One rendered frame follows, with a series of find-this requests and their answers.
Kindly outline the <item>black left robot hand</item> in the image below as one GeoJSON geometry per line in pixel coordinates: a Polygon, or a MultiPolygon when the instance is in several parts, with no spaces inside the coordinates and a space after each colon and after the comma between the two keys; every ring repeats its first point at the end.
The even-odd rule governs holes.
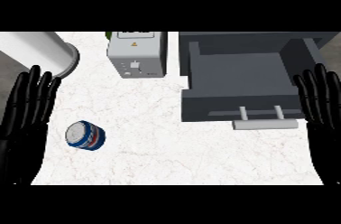
{"type": "Polygon", "coordinates": [[[0,186],[29,185],[47,144],[47,123],[61,79],[33,65],[16,78],[0,124],[0,186]]]}

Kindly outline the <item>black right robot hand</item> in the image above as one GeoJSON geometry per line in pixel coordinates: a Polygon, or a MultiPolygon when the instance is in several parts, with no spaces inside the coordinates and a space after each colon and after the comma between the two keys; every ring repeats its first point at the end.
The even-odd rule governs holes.
{"type": "Polygon", "coordinates": [[[323,185],[341,185],[341,80],[317,63],[293,76],[306,121],[306,142],[323,185]]]}

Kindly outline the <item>white cylindrical appliance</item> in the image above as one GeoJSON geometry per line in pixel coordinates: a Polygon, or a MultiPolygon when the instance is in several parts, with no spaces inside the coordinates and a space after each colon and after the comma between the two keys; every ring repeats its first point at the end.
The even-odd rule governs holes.
{"type": "Polygon", "coordinates": [[[54,32],[0,32],[0,51],[26,68],[38,65],[61,79],[79,61],[76,47],[54,32]]]}

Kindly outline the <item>blue can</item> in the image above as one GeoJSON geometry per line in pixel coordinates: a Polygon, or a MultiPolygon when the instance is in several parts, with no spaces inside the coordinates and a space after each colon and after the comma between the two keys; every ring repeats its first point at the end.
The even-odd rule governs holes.
{"type": "Polygon", "coordinates": [[[70,147],[95,151],[104,142],[104,131],[88,121],[72,123],[64,131],[64,141],[70,147]]]}

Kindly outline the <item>dark grey open drawer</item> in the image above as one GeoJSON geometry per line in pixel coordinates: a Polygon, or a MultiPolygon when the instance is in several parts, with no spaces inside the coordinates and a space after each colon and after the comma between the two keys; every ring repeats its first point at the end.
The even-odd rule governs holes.
{"type": "Polygon", "coordinates": [[[181,73],[188,88],[181,93],[184,122],[234,121],[246,109],[250,120],[304,117],[293,75],[323,62],[314,40],[268,43],[259,51],[231,51],[224,43],[194,41],[182,48],[181,73]]]}

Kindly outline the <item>dark grey cabinet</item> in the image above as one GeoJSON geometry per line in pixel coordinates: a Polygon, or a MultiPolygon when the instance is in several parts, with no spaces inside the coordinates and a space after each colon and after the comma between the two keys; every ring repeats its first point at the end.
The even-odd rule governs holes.
{"type": "Polygon", "coordinates": [[[188,43],[208,48],[205,54],[278,52],[289,40],[311,39],[320,49],[337,32],[178,32],[180,75],[188,75],[188,43]]]}

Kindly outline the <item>pale grey boxy appliance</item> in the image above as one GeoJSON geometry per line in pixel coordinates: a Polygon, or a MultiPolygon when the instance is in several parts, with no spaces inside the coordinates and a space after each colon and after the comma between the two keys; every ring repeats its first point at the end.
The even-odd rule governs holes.
{"type": "Polygon", "coordinates": [[[166,55],[166,32],[112,32],[106,56],[122,79],[162,78],[166,55]]]}

